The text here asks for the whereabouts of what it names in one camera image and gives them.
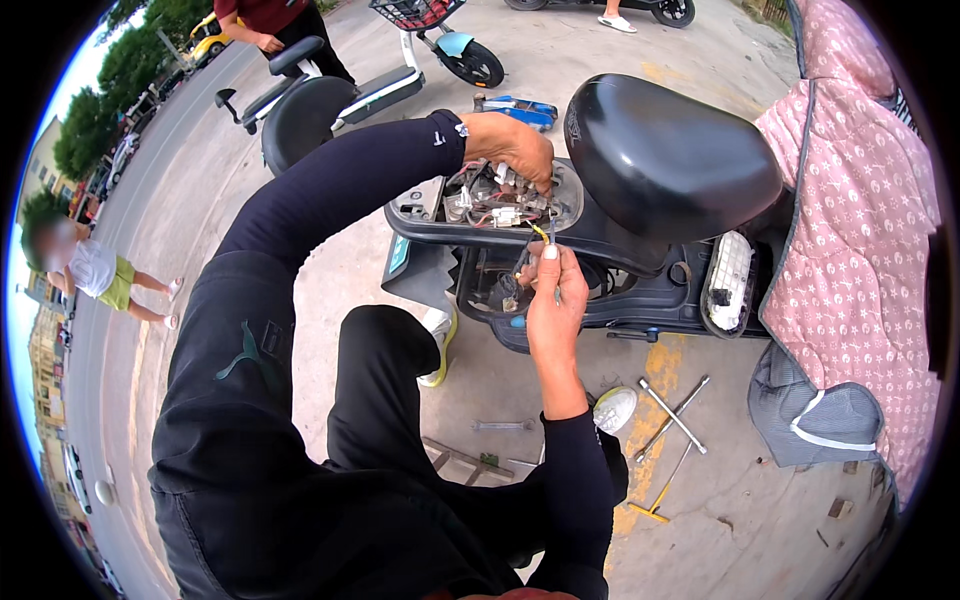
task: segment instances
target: pink blanket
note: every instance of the pink blanket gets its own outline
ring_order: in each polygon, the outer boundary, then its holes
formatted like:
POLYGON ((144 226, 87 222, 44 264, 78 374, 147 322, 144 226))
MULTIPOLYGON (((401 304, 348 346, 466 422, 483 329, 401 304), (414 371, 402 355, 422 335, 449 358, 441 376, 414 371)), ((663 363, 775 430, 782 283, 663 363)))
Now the pink blanket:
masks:
POLYGON ((885 426, 876 449, 906 506, 924 465, 939 382, 924 328, 927 236, 939 224, 920 138, 875 102, 893 75, 839 0, 798 0, 806 79, 756 125, 796 186, 814 83, 799 219, 761 318, 818 389, 870 390, 885 426))

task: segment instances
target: green shorts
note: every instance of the green shorts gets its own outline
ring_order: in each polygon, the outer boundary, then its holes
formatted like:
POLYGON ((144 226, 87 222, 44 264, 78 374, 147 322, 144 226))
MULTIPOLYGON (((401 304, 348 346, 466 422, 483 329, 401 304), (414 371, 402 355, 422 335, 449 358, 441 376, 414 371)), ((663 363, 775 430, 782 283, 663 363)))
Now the green shorts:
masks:
POLYGON ((135 273, 130 261, 117 254, 117 272, 109 288, 98 296, 97 300, 117 310, 126 311, 130 306, 130 286, 133 285, 135 273))

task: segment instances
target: scooter wheel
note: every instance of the scooter wheel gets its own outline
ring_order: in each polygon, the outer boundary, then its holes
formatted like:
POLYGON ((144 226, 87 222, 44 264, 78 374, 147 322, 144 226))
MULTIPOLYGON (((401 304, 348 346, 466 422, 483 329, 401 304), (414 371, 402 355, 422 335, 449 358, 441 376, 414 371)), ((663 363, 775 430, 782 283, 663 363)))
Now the scooter wheel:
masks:
POLYGON ((546 6, 547 0, 503 0, 515 11, 539 11, 546 6))
POLYGON ((682 29, 693 22, 693 0, 663 0, 650 9, 659 24, 682 29))
POLYGON ((451 73, 477 87, 497 87, 503 82, 503 65, 493 52, 475 41, 467 44, 460 58, 441 52, 440 62, 451 73))

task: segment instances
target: red shirt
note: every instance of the red shirt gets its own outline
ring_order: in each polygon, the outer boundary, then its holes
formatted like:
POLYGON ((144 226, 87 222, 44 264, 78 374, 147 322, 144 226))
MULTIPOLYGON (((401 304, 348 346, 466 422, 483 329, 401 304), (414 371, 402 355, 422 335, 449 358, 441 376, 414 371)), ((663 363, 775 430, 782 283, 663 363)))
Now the red shirt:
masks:
POLYGON ((213 0, 213 11, 222 19, 236 11, 247 29, 261 34, 276 34, 291 23, 313 0, 297 0, 287 6, 287 0, 213 0))

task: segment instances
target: black trousers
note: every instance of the black trousers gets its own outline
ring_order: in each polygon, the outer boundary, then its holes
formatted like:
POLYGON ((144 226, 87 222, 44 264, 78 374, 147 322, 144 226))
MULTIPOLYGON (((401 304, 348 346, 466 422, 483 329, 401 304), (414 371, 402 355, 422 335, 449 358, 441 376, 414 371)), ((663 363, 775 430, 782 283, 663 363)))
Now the black trousers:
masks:
MULTIPOLYGON (((321 73, 339 77, 352 84, 356 84, 356 81, 347 72, 347 68, 344 67, 344 64, 337 58, 337 53, 333 51, 330 36, 326 34, 324 18, 320 15, 320 10, 317 9, 317 5, 313 2, 308 3, 307 7, 303 9, 303 12, 298 14, 297 18, 291 21, 289 25, 274 34, 274 37, 283 42, 285 48, 289 48, 307 36, 322 37, 326 42, 323 48, 309 57, 317 65, 321 73)), ((267 59, 276 56, 276 53, 264 52, 263 50, 260 52, 262 52, 267 59)), ((289 69, 289 72, 284 72, 283 74, 287 77, 297 77, 300 73, 300 69, 293 66, 289 69)))
MULTIPOLYGON (((420 441, 417 377, 439 366, 436 342, 410 313, 393 306, 351 310, 340 328, 324 466, 405 472, 439 496, 491 551, 523 566, 543 549, 547 533, 542 470, 500 488, 466 487, 434 471, 420 441)), ((598 433, 618 504, 627 496, 627 465, 617 438, 598 433)))

